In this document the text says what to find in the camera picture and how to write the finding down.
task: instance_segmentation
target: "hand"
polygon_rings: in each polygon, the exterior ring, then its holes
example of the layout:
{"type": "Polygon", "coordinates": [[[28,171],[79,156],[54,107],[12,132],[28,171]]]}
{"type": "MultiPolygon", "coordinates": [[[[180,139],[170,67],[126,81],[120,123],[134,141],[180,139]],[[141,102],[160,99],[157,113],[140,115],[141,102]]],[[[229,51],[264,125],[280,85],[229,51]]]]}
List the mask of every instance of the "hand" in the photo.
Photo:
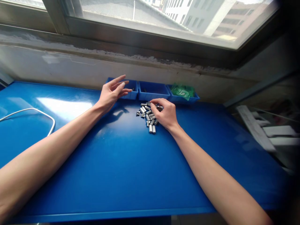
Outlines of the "hand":
{"type": "Polygon", "coordinates": [[[126,75],[119,76],[103,85],[99,101],[95,104],[95,107],[101,108],[104,113],[107,113],[120,97],[132,92],[132,89],[124,88],[129,81],[120,82],[125,77],[126,75]]]}
{"type": "Polygon", "coordinates": [[[164,98],[157,98],[150,101],[151,110],[157,118],[158,122],[161,123],[168,131],[171,128],[179,126],[176,118],[175,105],[164,98]],[[159,112],[155,107],[156,104],[163,106],[163,110],[159,112]]]}

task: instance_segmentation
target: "forearm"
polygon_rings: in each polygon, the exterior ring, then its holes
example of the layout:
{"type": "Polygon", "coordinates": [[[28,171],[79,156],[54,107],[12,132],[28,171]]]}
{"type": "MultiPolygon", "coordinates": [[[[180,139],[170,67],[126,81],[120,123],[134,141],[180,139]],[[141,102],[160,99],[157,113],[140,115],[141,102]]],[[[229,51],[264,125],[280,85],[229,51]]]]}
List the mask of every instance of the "forearm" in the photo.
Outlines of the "forearm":
{"type": "Polygon", "coordinates": [[[92,107],[0,169],[0,224],[61,167],[102,114],[92,107]]]}
{"type": "Polygon", "coordinates": [[[179,126],[169,129],[208,199],[229,224],[271,224],[252,196],[179,126]]]}

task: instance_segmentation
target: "left hand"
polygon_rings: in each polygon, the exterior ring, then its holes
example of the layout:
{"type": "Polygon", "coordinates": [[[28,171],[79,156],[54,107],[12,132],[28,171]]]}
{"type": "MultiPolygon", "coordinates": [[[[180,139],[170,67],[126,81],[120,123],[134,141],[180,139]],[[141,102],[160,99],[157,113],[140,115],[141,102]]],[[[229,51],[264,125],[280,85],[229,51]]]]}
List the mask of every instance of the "left hand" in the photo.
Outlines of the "left hand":
{"type": "Polygon", "coordinates": [[[95,104],[95,107],[101,108],[104,113],[107,113],[120,97],[132,92],[132,89],[124,88],[129,81],[120,82],[125,77],[126,75],[119,76],[103,85],[99,101],[95,104]]]}

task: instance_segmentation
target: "green plastic bag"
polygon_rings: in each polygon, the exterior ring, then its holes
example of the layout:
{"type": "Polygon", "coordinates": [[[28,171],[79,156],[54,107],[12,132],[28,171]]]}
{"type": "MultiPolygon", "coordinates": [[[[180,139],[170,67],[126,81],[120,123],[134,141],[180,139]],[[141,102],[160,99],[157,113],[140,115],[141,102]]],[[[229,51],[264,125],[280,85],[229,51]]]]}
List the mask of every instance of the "green plastic bag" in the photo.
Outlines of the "green plastic bag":
{"type": "Polygon", "coordinates": [[[195,96],[195,89],[191,86],[186,86],[182,84],[174,83],[171,87],[171,92],[173,95],[181,96],[186,100],[195,96]]]}

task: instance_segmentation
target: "glass pane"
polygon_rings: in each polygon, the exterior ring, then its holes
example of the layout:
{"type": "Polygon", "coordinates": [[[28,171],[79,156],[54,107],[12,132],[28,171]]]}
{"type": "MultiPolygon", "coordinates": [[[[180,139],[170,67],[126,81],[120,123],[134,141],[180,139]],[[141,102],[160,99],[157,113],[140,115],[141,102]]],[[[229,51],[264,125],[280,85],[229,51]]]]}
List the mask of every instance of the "glass pane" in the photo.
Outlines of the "glass pane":
{"type": "Polygon", "coordinates": [[[43,0],[5,0],[5,1],[46,9],[43,0]]]}
{"type": "Polygon", "coordinates": [[[70,16],[238,49],[279,8],[273,0],[64,0],[70,16]]]}

